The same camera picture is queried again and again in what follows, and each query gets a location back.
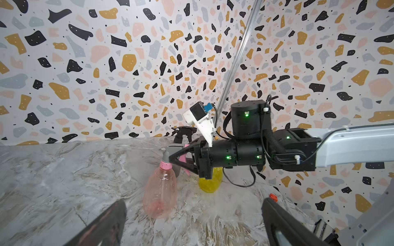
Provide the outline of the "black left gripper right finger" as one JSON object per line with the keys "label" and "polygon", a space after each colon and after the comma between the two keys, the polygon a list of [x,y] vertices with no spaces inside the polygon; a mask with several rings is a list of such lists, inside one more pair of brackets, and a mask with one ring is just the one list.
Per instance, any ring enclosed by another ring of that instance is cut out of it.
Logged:
{"label": "black left gripper right finger", "polygon": [[262,216],[271,246],[327,245],[271,198],[264,199]]}

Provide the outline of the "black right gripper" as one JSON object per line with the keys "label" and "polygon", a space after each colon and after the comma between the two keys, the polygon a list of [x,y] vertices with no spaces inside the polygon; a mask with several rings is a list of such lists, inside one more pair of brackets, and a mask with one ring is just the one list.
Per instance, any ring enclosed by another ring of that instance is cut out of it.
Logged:
{"label": "black right gripper", "polygon": [[168,146],[169,163],[177,165],[199,178],[212,179],[213,166],[210,159],[210,148],[203,136],[198,137],[188,146],[172,144]]}

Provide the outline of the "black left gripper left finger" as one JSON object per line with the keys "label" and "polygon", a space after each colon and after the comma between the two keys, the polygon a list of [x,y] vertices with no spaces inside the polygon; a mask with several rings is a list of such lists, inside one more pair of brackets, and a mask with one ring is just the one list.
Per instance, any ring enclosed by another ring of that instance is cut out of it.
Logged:
{"label": "black left gripper left finger", "polygon": [[119,246],[126,218],[126,204],[122,199],[117,200],[66,245]]}

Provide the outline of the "pink spray bottle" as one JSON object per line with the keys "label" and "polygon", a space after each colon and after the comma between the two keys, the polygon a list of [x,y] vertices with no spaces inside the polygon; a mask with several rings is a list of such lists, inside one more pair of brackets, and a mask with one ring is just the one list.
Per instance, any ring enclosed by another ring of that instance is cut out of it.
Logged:
{"label": "pink spray bottle", "polygon": [[145,188],[144,212],[154,219],[168,216],[176,205],[177,191],[175,172],[158,167]]}

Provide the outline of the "smoky grey spray bottle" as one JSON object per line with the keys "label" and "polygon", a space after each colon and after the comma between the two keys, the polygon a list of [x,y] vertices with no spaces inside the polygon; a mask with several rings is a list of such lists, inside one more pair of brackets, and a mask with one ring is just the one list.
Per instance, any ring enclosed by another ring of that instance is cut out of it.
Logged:
{"label": "smoky grey spray bottle", "polygon": [[174,137],[173,143],[182,144],[183,143],[183,135],[176,135]]}

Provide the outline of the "pink spray nozzle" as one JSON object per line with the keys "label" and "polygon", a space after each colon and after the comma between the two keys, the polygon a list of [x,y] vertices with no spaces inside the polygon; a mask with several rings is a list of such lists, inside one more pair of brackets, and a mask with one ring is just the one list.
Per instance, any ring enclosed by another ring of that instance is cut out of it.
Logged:
{"label": "pink spray nozzle", "polygon": [[175,177],[180,175],[181,169],[190,176],[190,172],[180,167],[179,164],[176,164],[175,161],[179,161],[182,163],[188,163],[187,152],[184,152],[183,155],[180,155],[180,151],[185,147],[188,147],[189,144],[170,144],[164,149],[164,153],[160,162],[159,167],[164,170],[172,170],[175,173]]}

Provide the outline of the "yellow spray bottle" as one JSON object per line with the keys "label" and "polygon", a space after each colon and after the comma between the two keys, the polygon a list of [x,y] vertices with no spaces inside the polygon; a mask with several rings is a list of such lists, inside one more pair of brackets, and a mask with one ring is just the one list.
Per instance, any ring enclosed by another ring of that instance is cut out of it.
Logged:
{"label": "yellow spray bottle", "polygon": [[214,168],[212,179],[199,179],[199,187],[206,193],[214,193],[221,185],[223,180],[223,168]]}

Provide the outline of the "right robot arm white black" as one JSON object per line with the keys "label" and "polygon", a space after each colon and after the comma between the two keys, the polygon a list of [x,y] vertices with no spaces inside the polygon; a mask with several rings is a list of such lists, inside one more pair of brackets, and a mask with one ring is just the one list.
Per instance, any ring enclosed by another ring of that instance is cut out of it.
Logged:
{"label": "right robot arm white black", "polygon": [[201,132],[188,146],[166,148],[162,161],[177,165],[201,178],[212,179],[213,169],[250,166],[290,172],[394,159],[394,125],[337,129],[271,128],[270,100],[242,101],[231,106],[223,125],[232,124],[226,139],[214,140],[215,126],[201,102],[184,114],[187,123]]}

